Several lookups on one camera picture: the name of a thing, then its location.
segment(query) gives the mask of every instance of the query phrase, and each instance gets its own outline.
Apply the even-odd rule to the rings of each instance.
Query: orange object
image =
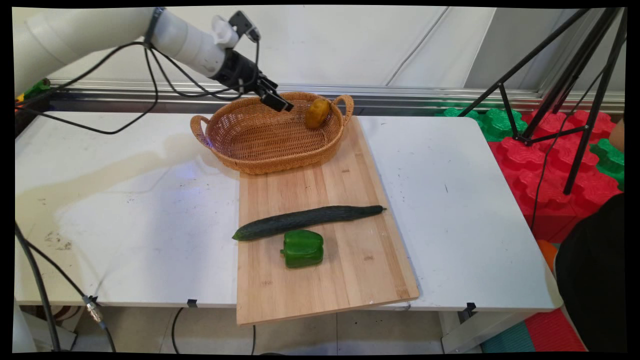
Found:
[[[547,240],[536,240],[536,242],[538,243],[540,251],[542,251],[542,256],[544,256],[545,260],[547,261],[547,265],[553,272],[554,260],[556,258],[556,254],[558,253],[558,249],[556,249],[556,247]]]

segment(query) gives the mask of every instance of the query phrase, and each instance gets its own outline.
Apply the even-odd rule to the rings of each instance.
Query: cable connector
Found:
[[[86,310],[87,312],[89,312],[89,314],[93,318],[93,321],[97,322],[100,325],[100,327],[105,329],[106,324],[102,320],[102,314],[100,313],[100,310],[98,310],[98,307],[95,305],[95,303],[91,299],[89,299],[87,296],[83,296],[82,300],[86,304]]]

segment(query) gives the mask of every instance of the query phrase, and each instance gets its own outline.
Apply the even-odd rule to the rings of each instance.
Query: table leg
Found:
[[[440,313],[445,354],[464,353],[535,313],[479,312],[455,325],[457,313]]]

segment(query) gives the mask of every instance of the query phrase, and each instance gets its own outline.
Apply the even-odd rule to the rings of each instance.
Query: black cable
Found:
[[[173,86],[171,81],[169,80],[169,77],[164,73],[163,66],[160,64],[160,61],[158,61],[156,55],[152,51],[151,55],[156,59],[156,64],[160,68],[160,72],[162,72],[162,75],[164,76],[164,79],[169,84],[169,87],[171,87],[173,92],[175,92],[176,94],[178,94],[180,96],[184,96],[184,97],[205,97],[205,96],[211,95],[211,96],[215,97],[216,99],[223,100],[223,101],[238,100],[238,99],[240,99],[240,97],[242,97],[243,94],[238,94],[238,95],[233,96],[233,97],[221,97],[221,96],[218,96],[217,94],[220,94],[220,93],[223,93],[223,92],[226,92],[226,91],[229,91],[229,90],[237,90],[237,89],[240,89],[243,86],[253,85],[256,82],[257,78],[258,78],[258,72],[259,71],[257,70],[257,68],[258,68],[258,59],[259,59],[259,56],[260,56],[260,42],[259,41],[255,43],[255,67],[256,67],[256,71],[253,73],[252,80],[247,84],[236,85],[236,86],[233,86],[233,87],[230,87],[230,88],[226,88],[226,89],[223,89],[223,90],[217,90],[217,91],[214,91],[214,92],[211,92],[211,91],[208,91],[207,89],[205,89],[196,80],[194,80],[180,65],[178,65],[173,59],[171,59],[169,56],[163,54],[160,50],[156,49],[156,47],[154,47],[153,45],[152,45],[152,50],[155,50],[160,55],[164,56],[164,58],[167,59],[167,61],[169,61],[174,67],[176,67],[176,69],[178,69],[182,73],[182,75],[184,75],[194,85],[196,85],[199,89],[201,89],[203,91],[203,92],[201,92],[199,94],[185,94],[183,92],[178,91]]]
[[[253,346],[251,346],[251,355],[255,351],[255,325],[253,326]]]
[[[147,68],[149,70],[149,74],[151,75],[151,80],[153,81],[154,84],[154,90],[155,90],[155,94],[156,97],[154,99],[154,103],[151,105],[151,107],[143,112],[142,114],[140,114],[138,117],[136,117],[135,119],[133,119],[132,121],[130,121],[128,124],[126,124],[125,126],[121,127],[120,129],[117,129],[115,131],[105,131],[105,130],[100,130],[100,129],[95,129],[94,127],[90,127],[90,126],[86,126],[86,125],[82,125],[82,124],[78,124],[76,122],[72,122],[69,120],[65,120],[59,117],[55,117],[53,115],[50,114],[46,114],[46,113],[42,113],[41,111],[37,111],[34,109],[29,109],[24,107],[24,105],[27,105],[33,101],[39,100],[41,98],[50,96],[51,94],[53,94],[53,92],[59,91],[63,88],[66,88],[74,83],[76,83],[77,81],[83,79],[84,77],[86,77],[87,75],[91,74],[95,69],[97,69],[98,67],[100,67],[100,65],[102,65],[106,60],[108,60],[110,57],[112,57],[115,53],[117,53],[118,51],[124,49],[125,47],[131,46],[131,45],[145,45],[143,42],[131,42],[128,44],[125,44],[123,46],[117,47],[116,49],[112,50],[109,54],[107,54],[107,56],[105,56],[100,62],[98,62],[96,65],[94,65],[92,68],[90,68],[89,70],[87,70],[86,72],[82,73],[80,76],[76,77],[73,80],[70,80],[54,89],[49,90],[46,93],[42,93],[36,97],[33,97],[31,99],[29,99],[28,101],[22,101],[22,102],[17,102],[14,104],[14,108],[18,111],[26,111],[28,113],[32,113],[35,115],[39,115],[39,116],[43,116],[43,117],[47,117],[53,120],[57,120],[60,122],[63,122],[65,124],[69,124],[69,125],[73,125],[76,127],[80,127],[81,129],[85,129],[85,130],[89,130],[89,131],[93,131],[96,133],[100,133],[100,134],[104,134],[104,135],[115,135],[119,132],[121,132],[122,130],[126,129],[127,127],[133,125],[136,121],[138,121],[139,119],[141,119],[143,116],[145,116],[146,114],[148,114],[149,112],[151,112],[156,105],[158,104],[158,100],[159,100],[159,91],[158,91],[158,87],[157,87],[157,83],[156,83],[156,79],[154,77],[154,73],[153,70],[151,69],[151,64],[149,62],[149,58],[148,58],[148,53],[147,51],[151,52],[151,55],[154,57],[158,67],[160,68],[160,71],[162,72],[162,75],[164,76],[165,80],[167,81],[167,83],[169,84],[169,86],[171,87],[171,89],[178,95],[183,96],[183,97],[203,97],[203,96],[208,96],[211,95],[219,100],[222,101],[234,101],[237,99],[240,99],[242,97],[242,93],[238,94],[237,96],[233,96],[233,97],[221,97],[218,96],[217,94],[220,94],[222,92],[226,92],[229,90],[236,90],[238,88],[241,88],[242,86],[249,86],[252,85],[256,82],[257,78],[258,78],[258,70],[256,70],[253,74],[253,78],[252,80],[248,83],[248,84],[243,84],[243,85],[237,85],[237,86],[233,86],[230,88],[226,88],[226,89],[222,89],[222,90],[217,90],[215,92],[210,92],[207,89],[205,89],[202,85],[200,85],[195,79],[193,79],[189,74],[187,74],[186,71],[184,71],[184,69],[182,67],[180,67],[180,65],[178,65],[177,63],[175,63],[171,58],[169,58],[167,55],[163,54],[162,52],[160,52],[159,50],[157,50],[153,45],[151,45],[150,49],[148,50],[145,47],[145,61],[147,62]],[[154,50],[159,52],[161,55],[163,55],[173,66],[175,66],[176,68],[178,68],[178,70],[180,70],[181,73],[183,73],[192,83],[194,83],[198,88],[200,88],[201,90],[203,90],[204,92],[201,94],[185,94],[183,92],[178,91],[173,84],[171,83],[171,81],[169,80],[168,76],[166,75],[166,73],[164,72],[164,68],[163,66],[160,64],[160,61],[158,60],[158,58],[156,57],[156,54],[154,53]],[[256,42],[255,44],[255,64],[256,64],[256,69],[257,69],[257,65],[258,65],[258,59],[259,59],[259,54],[260,54],[260,42]]]
[[[575,112],[575,110],[578,108],[578,105],[580,105],[580,103],[582,102],[582,100],[584,100],[585,96],[587,96],[587,94],[589,93],[589,91],[591,90],[591,87],[596,83],[596,81],[598,81],[598,79],[600,79],[600,76],[602,75],[602,73],[604,73],[604,70],[607,68],[607,66],[605,66],[604,68],[602,68],[602,70],[600,71],[600,73],[596,76],[596,78],[591,82],[591,84],[589,85],[589,87],[587,88],[587,91],[584,92],[584,94],[582,95],[582,97],[580,98],[580,100],[578,101],[578,103],[576,103],[576,105],[573,107],[573,109],[571,109],[571,112],[569,112],[569,114],[564,116],[564,120],[562,121],[562,124],[560,125],[560,130],[558,130],[558,134],[556,134],[556,137],[554,138],[554,141],[551,143],[551,146],[549,146],[549,149],[547,150],[547,153],[545,154],[545,161],[542,163],[542,173],[540,174],[540,181],[538,181],[538,188],[536,189],[536,198],[534,200],[534,204],[533,204],[533,214],[531,216],[531,226],[529,227],[531,229],[531,232],[533,232],[533,225],[536,221],[536,210],[538,208],[538,194],[540,192],[540,185],[542,185],[542,179],[545,176],[545,168],[547,167],[547,158],[549,156],[549,153],[551,152],[551,149],[553,149],[554,145],[556,144],[556,141],[558,140],[558,138],[560,137],[560,133],[562,132],[562,128],[564,127],[564,123],[566,122],[566,120],[573,115],[573,113]]]
[[[24,241],[29,248],[33,249],[38,255],[42,256],[49,264],[51,264],[51,266],[53,266],[60,273],[60,275],[62,275],[62,277],[64,277],[65,280],[67,280],[67,282],[71,284],[71,286],[73,286],[76,292],[80,294],[80,297],[82,298],[86,297],[83,291],[80,290],[80,287],[69,277],[69,275],[67,275],[67,273],[64,270],[62,270],[62,268],[58,264],[55,263],[55,261],[53,261],[49,256],[47,256],[47,254],[42,252],[40,249],[35,247],[35,245],[30,243],[29,240],[25,239]],[[109,328],[107,328],[106,324],[104,324],[104,332],[106,332],[107,334],[107,339],[109,340],[109,346],[111,346],[111,351],[116,352],[116,346],[113,343],[113,338],[111,338],[111,333],[109,332]]]
[[[116,47],[115,49],[113,49],[112,51],[110,51],[105,57],[103,57],[100,61],[98,61],[98,63],[96,63],[94,66],[92,66],[89,70],[83,72],[82,74],[78,75],[76,78],[71,79],[70,81],[67,81],[66,83],[57,86],[55,88],[51,88],[48,91],[39,94],[37,96],[34,96],[28,100],[24,100],[21,102],[16,102],[15,105],[27,105],[30,104],[32,102],[35,102],[37,100],[43,99],[44,97],[48,97],[51,96],[51,94],[53,94],[54,92],[60,91],[70,85],[73,85],[74,83],[77,83],[78,81],[82,80],[83,78],[85,78],[87,75],[91,74],[92,72],[94,72],[97,68],[99,68],[103,63],[105,63],[105,61],[109,60],[110,57],[112,57],[113,55],[115,55],[117,52],[119,52],[120,50],[124,49],[125,47],[129,47],[132,45],[142,45],[144,46],[145,43],[141,42],[141,41],[132,41],[128,44],[124,44],[121,46]]]
[[[22,235],[22,231],[20,231],[20,227],[18,226],[18,221],[15,222],[15,235],[18,237],[18,242],[24,251],[24,254],[27,256],[27,260],[29,261],[29,266],[31,266],[31,271],[33,271],[33,277],[36,279],[36,285],[38,286],[38,292],[40,293],[40,300],[42,301],[42,307],[44,309],[44,315],[47,318],[47,326],[49,327],[49,334],[51,335],[51,343],[53,344],[53,351],[60,351],[60,339],[58,339],[58,330],[56,329],[56,321],[53,318],[53,314],[51,313],[51,304],[49,303],[49,297],[47,296],[47,290],[44,288],[44,282],[42,281],[42,275],[40,274],[40,269],[38,268],[38,263],[36,263],[36,259],[33,258],[33,254],[31,253],[31,249],[27,245],[27,239]]]
[[[38,255],[42,256],[45,260],[47,260],[47,262],[49,262],[49,264],[51,264],[51,266],[56,268],[56,270],[60,273],[60,275],[62,275],[62,277],[64,277],[65,280],[67,280],[67,282],[69,284],[71,284],[71,286],[73,286],[74,289],[76,289],[77,293],[80,294],[80,297],[84,296],[84,293],[82,292],[82,290],[80,290],[80,287],[78,285],[76,285],[76,283],[69,277],[69,275],[67,275],[67,273],[64,270],[62,270],[62,268],[60,268],[60,266],[58,266],[58,264],[56,264],[49,256],[47,256],[44,252],[40,251],[40,249],[35,247],[28,240],[25,240],[25,242],[26,242],[28,247],[33,249],[33,251],[35,251]]]
[[[171,342],[173,343],[173,350],[176,354],[179,354],[180,352],[178,351],[178,347],[175,345],[175,322],[178,320],[178,315],[180,315],[183,309],[184,307],[181,307],[178,310],[178,313],[175,314],[175,318],[173,318],[173,325],[171,325]]]
[[[158,104],[158,98],[159,98],[158,85],[156,83],[156,77],[154,76],[154,72],[151,69],[151,63],[149,62],[149,56],[148,56],[147,52],[148,52],[148,50],[147,50],[147,48],[145,48],[145,59],[147,61],[147,68],[149,69],[149,74],[151,75],[151,80],[153,81],[154,88],[156,90],[156,98],[154,99],[154,103],[151,105],[151,107],[147,111],[145,111],[142,114],[138,115],[138,117],[136,117],[135,119],[133,119],[128,124],[126,124],[125,126],[121,127],[120,129],[117,129],[115,131],[105,131],[105,130],[95,129],[95,128],[90,127],[90,126],[78,124],[78,123],[75,123],[75,122],[72,122],[72,121],[69,121],[69,120],[61,119],[59,117],[55,117],[53,115],[45,114],[45,113],[42,113],[40,111],[36,111],[36,110],[33,110],[33,109],[29,109],[29,108],[20,108],[20,107],[16,106],[15,109],[24,110],[24,111],[27,111],[29,113],[34,113],[36,115],[40,115],[40,116],[43,116],[43,117],[48,117],[48,118],[53,119],[53,120],[64,122],[65,124],[77,126],[77,127],[82,128],[82,129],[85,129],[85,130],[94,131],[96,133],[105,134],[105,135],[115,135],[115,134],[121,132],[122,130],[128,128],[129,126],[133,125],[136,121],[138,121],[140,118],[142,118],[143,116],[148,114],[151,110],[153,110],[156,107],[156,105]]]
[[[175,351],[176,354],[179,354],[180,352],[178,351],[178,346],[175,344],[175,322],[178,320],[178,316],[180,315],[183,309],[184,307],[181,307],[180,309],[178,309],[178,312],[175,314],[175,317],[173,318],[173,325],[171,325],[171,342],[173,343],[173,351]],[[255,352],[255,325],[253,326],[253,345],[251,346],[251,355],[253,355],[254,352]]]
[[[109,329],[107,327],[104,328],[104,332],[107,333],[107,339],[109,339],[109,346],[111,347],[111,352],[117,352],[116,345],[113,343],[113,338],[111,337],[111,333],[109,332]]]

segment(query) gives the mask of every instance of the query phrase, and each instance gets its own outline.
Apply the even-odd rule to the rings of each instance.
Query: green bell pepper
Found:
[[[293,230],[284,234],[284,263],[287,268],[299,268],[322,262],[324,240],[309,230]]]

